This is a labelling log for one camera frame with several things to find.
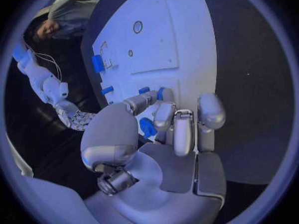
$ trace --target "person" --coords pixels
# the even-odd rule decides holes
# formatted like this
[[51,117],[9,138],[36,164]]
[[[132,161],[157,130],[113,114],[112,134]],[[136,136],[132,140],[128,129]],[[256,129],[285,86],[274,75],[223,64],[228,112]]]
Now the person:
[[33,32],[33,40],[69,39],[82,36],[99,0],[58,0],[50,8],[48,19]]

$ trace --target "gray shirt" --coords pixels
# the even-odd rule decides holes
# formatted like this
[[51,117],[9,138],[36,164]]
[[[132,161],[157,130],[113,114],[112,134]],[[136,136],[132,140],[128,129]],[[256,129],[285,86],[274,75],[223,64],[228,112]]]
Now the gray shirt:
[[53,38],[69,39],[70,36],[82,35],[98,1],[56,1],[52,5],[48,15],[48,19],[58,22],[60,27],[53,35]]

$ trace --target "white wire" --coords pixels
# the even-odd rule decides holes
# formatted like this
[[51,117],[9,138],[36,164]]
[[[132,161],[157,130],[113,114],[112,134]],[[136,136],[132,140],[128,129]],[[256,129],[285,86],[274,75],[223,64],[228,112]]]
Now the white wire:
[[[39,57],[40,59],[53,63],[53,64],[55,65],[55,67],[56,67],[57,78],[58,78],[60,81],[62,81],[62,72],[61,72],[61,69],[60,69],[59,65],[56,63],[55,59],[54,59],[52,56],[47,55],[47,54],[43,54],[43,53],[36,53],[36,52],[35,52],[35,51],[34,51],[34,50],[33,50],[33,49],[32,49],[26,42],[25,42],[25,45],[26,45],[26,46],[33,52],[34,55],[36,55],[36,56]],[[43,56],[47,56],[47,57],[51,58],[52,60],[48,60],[48,59],[46,59],[46,58],[44,58],[44,57],[41,57],[41,55],[43,55]]]

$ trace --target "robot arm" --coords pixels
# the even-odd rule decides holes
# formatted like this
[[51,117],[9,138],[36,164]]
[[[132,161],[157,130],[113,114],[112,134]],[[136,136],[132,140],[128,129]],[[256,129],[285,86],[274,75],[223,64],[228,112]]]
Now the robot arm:
[[29,78],[30,85],[37,96],[46,104],[51,104],[60,120],[75,130],[84,130],[95,114],[82,112],[66,100],[68,84],[58,80],[48,69],[38,65],[34,53],[26,48],[21,40],[14,49],[14,59],[18,69]]

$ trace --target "dark background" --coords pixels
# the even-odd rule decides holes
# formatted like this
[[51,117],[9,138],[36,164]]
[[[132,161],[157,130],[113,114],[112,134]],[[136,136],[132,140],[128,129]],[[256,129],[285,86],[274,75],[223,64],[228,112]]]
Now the dark background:
[[[18,8],[19,1],[20,0],[5,0],[4,2],[2,0],[2,5],[5,6],[5,9],[2,10],[1,31],[3,31],[5,26],[5,19],[8,19],[11,16],[12,11]],[[284,22],[289,26],[289,32],[292,33],[293,38],[295,38],[298,31],[296,29],[291,29],[290,25],[294,28],[299,25],[297,15],[298,0],[272,0],[271,3],[273,6],[278,6],[276,11],[284,16]],[[80,40],[63,41],[62,43],[54,41],[54,43],[51,44],[51,47],[56,47],[56,49],[51,49],[51,55],[57,59],[58,64],[60,64],[60,62],[66,64],[61,66],[61,68],[64,74],[64,80],[69,83],[69,88],[72,91],[70,92],[70,100],[78,105],[83,111],[97,112],[101,107],[98,105],[88,82],[82,57],[80,57],[80,42]],[[64,55],[62,56],[60,55],[61,49],[64,50]],[[66,186],[75,189],[83,198],[92,194],[96,190],[94,182],[96,176],[85,169],[80,158],[78,158],[80,157],[78,149],[73,147],[80,143],[82,134],[80,132],[65,129],[62,125],[59,125],[60,121],[57,118],[53,119],[55,116],[53,111],[48,108],[48,105],[41,104],[39,99],[35,97],[35,94],[30,89],[26,77],[23,76],[17,69],[11,69],[9,76],[11,77],[11,79],[8,80],[9,86],[16,87],[17,89],[15,89],[14,92],[10,94],[9,99],[6,100],[6,107],[9,107],[11,111],[15,111],[14,113],[8,113],[8,116],[6,117],[10,120],[7,124],[8,130],[17,131],[19,134],[18,136],[11,136],[12,142],[15,144],[20,143],[20,140],[22,140],[24,135],[31,138],[27,139],[23,144],[30,145],[32,149],[22,149],[22,146],[16,148],[20,153],[22,153],[22,156],[24,155],[25,160],[33,168],[35,177],[48,179],[52,182],[55,182],[56,179],[57,183],[62,185],[65,184]],[[33,111],[32,107],[26,106],[26,102],[16,103],[15,101],[19,101],[19,99],[23,99],[24,101],[28,101],[29,99],[32,106],[34,106],[34,104],[38,104],[39,111]],[[22,120],[23,118],[27,118],[28,121],[37,123],[40,127],[42,127],[42,129],[35,130],[34,127],[28,124],[27,126],[23,125],[22,130],[18,130],[17,127],[19,127],[18,122],[20,121],[20,118],[22,118]],[[41,130],[43,130],[43,133],[40,133],[37,137],[37,135],[35,135],[36,132],[40,132]],[[38,138],[43,139],[42,145],[40,145],[41,140],[37,140]],[[37,151],[41,153],[38,157],[34,155]],[[66,158],[63,162],[53,163],[52,160],[55,160],[57,155],[63,155]],[[68,159],[72,160],[72,162],[69,162],[72,163],[72,165],[68,165]],[[55,169],[57,168],[65,169],[65,174],[58,176],[55,172]],[[89,183],[89,185],[77,185],[78,180],[74,179],[77,172],[84,175],[84,178],[87,179],[87,182],[84,183]],[[296,211],[294,211],[293,207],[299,196],[297,191],[298,184],[299,175],[296,176],[291,188],[264,223],[280,223],[279,219],[281,218],[283,218],[285,222],[296,220]],[[0,219],[3,220],[2,223],[30,223],[31,219],[22,207],[20,207],[20,205],[15,201],[12,192],[9,190],[3,179],[0,180],[0,186],[2,201]],[[231,183],[230,189],[237,190],[237,192],[232,194],[235,199],[240,196],[238,195],[238,191],[240,191],[240,194],[242,193],[242,187],[239,187],[238,184]],[[263,189],[264,187],[253,185],[251,187],[251,191],[248,192],[247,200],[249,200],[249,202],[242,205],[240,200],[239,206],[232,205],[235,210],[232,209],[231,213],[237,213],[239,210],[243,210],[246,205],[249,205],[251,201],[254,201]]]

